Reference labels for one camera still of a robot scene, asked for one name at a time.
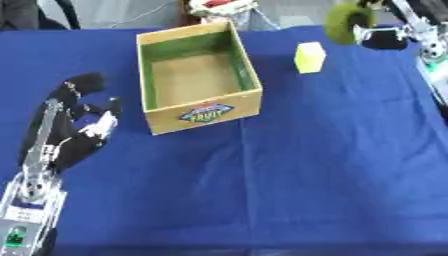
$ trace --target robotic hand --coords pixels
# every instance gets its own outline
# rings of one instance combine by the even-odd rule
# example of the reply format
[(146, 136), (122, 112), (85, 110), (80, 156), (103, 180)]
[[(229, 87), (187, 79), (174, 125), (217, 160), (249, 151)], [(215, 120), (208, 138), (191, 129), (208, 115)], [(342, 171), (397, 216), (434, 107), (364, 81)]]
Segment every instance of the robotic hand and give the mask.
[[(404, 24), (393, 27), (373, 27), (370, 4), (381, 3)], [(447, 118), (448, 107), (448, 1), (447, 0), (361, 0), (356, 6), (336, 7), (327, 18), (327, 35), (339, 43), (356, 43), (377, 50), (403, 50), (408, 42), (421, 48), (416, 65), (430, 87), (433, 96)], [(341, 29), (335, 28), (334, 17), (343, 20)]]
[[(0, 255), (50, 255), (67, 195), (60, 190), (62, 171), (103, 147), (118, 123), (117, 99), (110, 99), (106, 109), (77, 104), (102, 89), (99, 74), (77, 76), (64, 81), (37, 109), (20, 150), (21, 171), (8, 183), (0, 204)], [(99, 120), (76, 129), (73, 123), (87, 113)]]

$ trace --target black glove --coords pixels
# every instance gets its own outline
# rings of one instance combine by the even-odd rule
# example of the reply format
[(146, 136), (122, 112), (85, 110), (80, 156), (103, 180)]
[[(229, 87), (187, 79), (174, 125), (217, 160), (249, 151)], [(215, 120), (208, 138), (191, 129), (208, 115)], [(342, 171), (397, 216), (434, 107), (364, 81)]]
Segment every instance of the black glove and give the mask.
[[(50, 93), (46, 102), (42, 103), (28, 129), (28, 134), (22, 144), (19, 154), (19, 166), (25, 163), (29, 150), (35, 145), (41, 130), (45, 114), (57, 102), (58, 111), (51, 124), (51, 132), (46, 138), (42, 154), (43, 159), (50, 159), (48, 169), (62, 171), (69, 168), (85, 157), (91, 155), (104, 146), (109, 133), (115, 127), (120, 113), (118, 99), (111, 99), (106, 109), (91, 104), (78, 105), (77, 100), (90, 93), (99, 92), (104, 88), (104, 81), (100, 74), (90, 73), (66, 80), (55, 91)], [(95, 114), (100, 117), (99, 122), (110, 125), (110, 129), (99, 129), (96, 124), (76, 129), (75, 121), (85, 114)]]

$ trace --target box wall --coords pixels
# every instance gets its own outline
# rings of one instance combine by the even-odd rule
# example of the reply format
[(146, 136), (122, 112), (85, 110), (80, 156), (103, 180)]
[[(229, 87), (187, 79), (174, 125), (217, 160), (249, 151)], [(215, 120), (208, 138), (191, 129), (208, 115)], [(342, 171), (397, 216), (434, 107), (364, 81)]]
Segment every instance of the box wall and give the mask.
[(261, 104), (261, 89), (247, 92), (240, 92), (237, 95), (224, 96), (202, 103), (223, 104), (234, 109), (208, 123), (199, 123), (180, 120), (180, 118), (200, 106), (200, 103), (183, 105), (179, 107), (151, 111), (146, 113), (146, 119), (154, 135), (185, 130), (194, 127), (211, 125), (219, 122), (238, 119), (241, 117), (254, 116), (259, 114)]

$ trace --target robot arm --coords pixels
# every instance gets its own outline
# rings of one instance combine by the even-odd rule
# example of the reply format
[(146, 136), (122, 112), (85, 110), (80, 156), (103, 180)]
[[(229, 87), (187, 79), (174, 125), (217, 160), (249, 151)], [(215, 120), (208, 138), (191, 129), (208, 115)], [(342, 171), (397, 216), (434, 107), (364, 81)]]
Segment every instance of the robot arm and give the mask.
[[(77, 76), (38, 107), (20, 150), (21, 171), (8, 183), (0, 203), (0, 255), (50, 255), (67, 195), (61, 190), (61, 173), (103, 147), (118, 123), (120, 103), (115, 98), (104, 109), (77, 104), (102, 89), (101, 75)], [(75, 128), (74, 122), (88, 113), (98, 121)]]

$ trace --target black fingertip pad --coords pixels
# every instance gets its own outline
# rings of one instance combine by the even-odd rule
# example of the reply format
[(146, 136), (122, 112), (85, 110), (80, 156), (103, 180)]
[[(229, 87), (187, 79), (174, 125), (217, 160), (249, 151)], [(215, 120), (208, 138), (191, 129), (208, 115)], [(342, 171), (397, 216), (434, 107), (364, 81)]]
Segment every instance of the black fingertip pad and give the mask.
[(118, 119), (121, 114), (121, 100), (118, 98), (110, 98), (106, 111), (107, 110)]
[(99, 92), (104, 89), (104, 78), (101, 73), (87, 73), (68, 79), (66, 82), (73, 84), (75, 90), (81, 93), (81, 96)]

